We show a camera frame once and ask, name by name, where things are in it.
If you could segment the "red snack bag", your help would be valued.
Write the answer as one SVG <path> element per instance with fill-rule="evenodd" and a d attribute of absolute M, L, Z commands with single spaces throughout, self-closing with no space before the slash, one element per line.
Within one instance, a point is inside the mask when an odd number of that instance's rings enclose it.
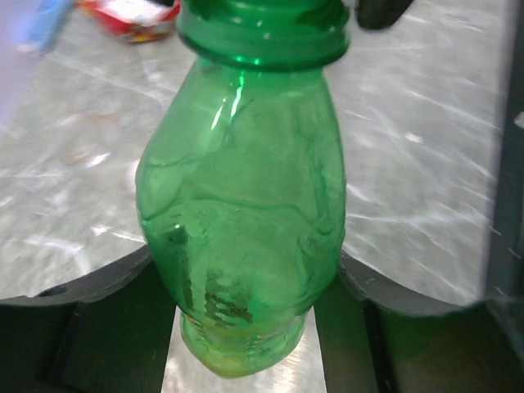
<path fill-rule="evenodd" d="M 126 43 L 145 43 L 175 30 L 180 1 L 77 1 L 107 33 Z"/>

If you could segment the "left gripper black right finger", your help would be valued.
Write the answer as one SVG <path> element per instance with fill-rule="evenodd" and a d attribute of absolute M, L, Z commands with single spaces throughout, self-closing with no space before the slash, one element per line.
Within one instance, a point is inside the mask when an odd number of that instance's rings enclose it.
<path fill-rule="evenodd" d="M 520 300 L 452 305 L 343 255 L 314 314 L 330 392 L 523 389 Z"/>

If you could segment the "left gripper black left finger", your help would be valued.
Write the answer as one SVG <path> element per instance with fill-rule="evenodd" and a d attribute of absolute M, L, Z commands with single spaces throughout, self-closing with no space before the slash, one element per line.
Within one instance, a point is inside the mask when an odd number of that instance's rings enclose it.
<path fill-rule="evenodd" d="M 3 392 L 159 392 L 176 304 L 146 249 L 1 301 Z"/>

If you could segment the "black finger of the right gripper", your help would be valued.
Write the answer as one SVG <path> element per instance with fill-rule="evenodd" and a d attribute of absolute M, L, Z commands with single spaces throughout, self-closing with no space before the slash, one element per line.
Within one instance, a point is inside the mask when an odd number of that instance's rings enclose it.
<path fill-rule="evenodd" d="M 389 29 L 413 4 L 413 0 L 359 0 L 356 20 L 362 29 Z"/>

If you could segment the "green plastic bottle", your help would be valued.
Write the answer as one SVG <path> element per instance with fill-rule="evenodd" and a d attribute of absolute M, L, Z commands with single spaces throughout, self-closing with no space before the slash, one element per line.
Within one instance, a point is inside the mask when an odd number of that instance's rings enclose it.
<path fill-rule="evenodd" d="M 298 344 L 334 279 L 346 180 L 325 66 L 349 47 L 340 1 L 184 1 L 196 54 L 136 173 L 142 233 L 188 349 L 222 377 Z"/>

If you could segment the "blue tissue pack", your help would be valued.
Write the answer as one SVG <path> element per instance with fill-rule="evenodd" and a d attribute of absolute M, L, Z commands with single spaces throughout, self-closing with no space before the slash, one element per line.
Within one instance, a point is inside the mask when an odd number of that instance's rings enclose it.
<path fill-rule="evenodd" d="M 71 0 L 41 1 L 27 20 L 16 49 L 31 54 L 48 52 L 74 4 L 75 1 Z"/>

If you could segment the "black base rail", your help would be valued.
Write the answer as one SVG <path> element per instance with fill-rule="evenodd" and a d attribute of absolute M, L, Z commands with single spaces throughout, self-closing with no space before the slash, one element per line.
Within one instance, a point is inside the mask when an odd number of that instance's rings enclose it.
<path fill-rule="evenodd" d="M 517 2 L 486 296 L 523 297 L 523 2 Z"/>

